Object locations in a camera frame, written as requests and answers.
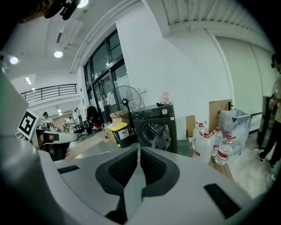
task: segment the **railing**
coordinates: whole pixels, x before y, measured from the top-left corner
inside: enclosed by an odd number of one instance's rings
[[[27,91],[22,93],[22,97],[28,103],[37,102],[47,98],[53,98],[57,96],[67,95],[67,94],[76,94],[76,83],[72,84],[63,84],[57,86],[43,87],[35,89],[34,91]]]

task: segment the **washing machine door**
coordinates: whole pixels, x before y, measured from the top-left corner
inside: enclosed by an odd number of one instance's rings
[[[171,142],[171,134],[167,125],[148,123],[142,127],[140,135],[147,146],[162,150],[167,150]]]

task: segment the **ceiling light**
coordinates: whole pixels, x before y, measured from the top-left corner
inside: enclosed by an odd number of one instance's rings
[[[11,57],[11,58],[10,58],[10,63],[11,63],[11,64],[17,64],[17,63],[18,63],[18,58],[15,57],[15,56]]]
[[[80,4],[77,6],[77,8],[83,8],[88,4],[89,0],[81,0]]]
[[[61,51],[56,51],[56,52],[54,53],[54,56],[55,56],[56,58],[60,58],[62,55],[63,55],[63,53],[62,53]]]
[[[28,77],[25,78],[28,84],[31,84],[30,80]]]

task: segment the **electric fan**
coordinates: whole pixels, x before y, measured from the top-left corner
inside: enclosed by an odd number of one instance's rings
[[[109,108],[117,117],[129,118],[131,128],[135,135],[131,112],[141,107],[141,96],[136,89],[130,86],[117,87],[109,96]]]

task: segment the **washing machine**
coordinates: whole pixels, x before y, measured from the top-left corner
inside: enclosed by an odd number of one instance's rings
[[[165,150],[177,153],[177,129],[173,103],[158,107],[151,105],[132,112],[133,123],[141,146],[152,147],[158,131],[163,132]]]

